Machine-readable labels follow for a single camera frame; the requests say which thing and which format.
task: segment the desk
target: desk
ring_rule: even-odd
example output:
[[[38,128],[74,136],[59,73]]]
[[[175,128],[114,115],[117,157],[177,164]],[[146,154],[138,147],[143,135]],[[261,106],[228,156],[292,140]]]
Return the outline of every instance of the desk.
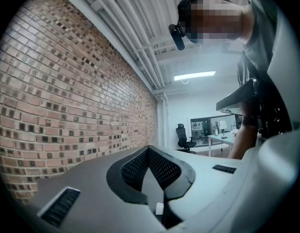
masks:
[[[211,157],[211,145],[212,145],[212,140],[217,140],[219,142],[228,144],[230,146],[234,145],[234,138],[232,137],[232,134],[230,132],[225,133],[225,136],[227,136],[226,139],[222,139],[223,134],[218,134],[218,135],[209,135],[208,140],[209,140],[209,157]]]

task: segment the lamp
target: lamp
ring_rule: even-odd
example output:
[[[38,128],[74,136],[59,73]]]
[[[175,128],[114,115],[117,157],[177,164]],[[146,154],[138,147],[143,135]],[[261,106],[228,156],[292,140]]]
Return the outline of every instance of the lamp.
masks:
[[[227,129],[226,121],[220,121],[220,129],[223,130],[222,139],[226,139],[227,136],[224,135],[224,130]]]

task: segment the black office chair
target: black office chair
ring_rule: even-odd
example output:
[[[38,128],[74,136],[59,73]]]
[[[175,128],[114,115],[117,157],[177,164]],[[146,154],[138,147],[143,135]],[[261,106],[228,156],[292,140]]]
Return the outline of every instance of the black office chair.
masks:
[[[175,130],[177,132],[177,135],[179,137],[178,145],[181,148],[184,148],[184,150],[178,150],[178,151],[183,151],[187,153],[194,153],[194,151],[190,151],[190,148],[193,148],[196,146],[196,142],[193,142],[193,137],[190,136],[190,142],[187,141],[187,135],[185,134],[185,128],[182,123],[178,124],[178,128]]]

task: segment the fluorescent light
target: fluorescent light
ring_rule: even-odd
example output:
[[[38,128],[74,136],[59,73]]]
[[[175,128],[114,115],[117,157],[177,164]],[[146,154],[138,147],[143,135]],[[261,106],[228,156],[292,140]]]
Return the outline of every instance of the fluorescent light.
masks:
[[[213,76],[216,72],[197,72],[192,74],[185,74],[180,76],[175,76],[174,81],[177,80],[186,80],[191,78],[205,77],[205,76]]]

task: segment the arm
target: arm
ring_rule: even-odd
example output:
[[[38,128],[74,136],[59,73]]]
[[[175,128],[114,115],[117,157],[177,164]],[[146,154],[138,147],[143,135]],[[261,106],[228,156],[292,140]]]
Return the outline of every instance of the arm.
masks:
[[[235,142],[232,151],[229,153],[230,159],[242,159],[246,151],[253,148],[257,138],[257,119],[255,117],[250,118],[249,115],[253,115],[251,104],[243,103],[240,105],[244,118],[241,123],[241,127],[235,138]]]
[[[255,146],[257,127],[241,125],[228,158],[241,160],[245,152]]]

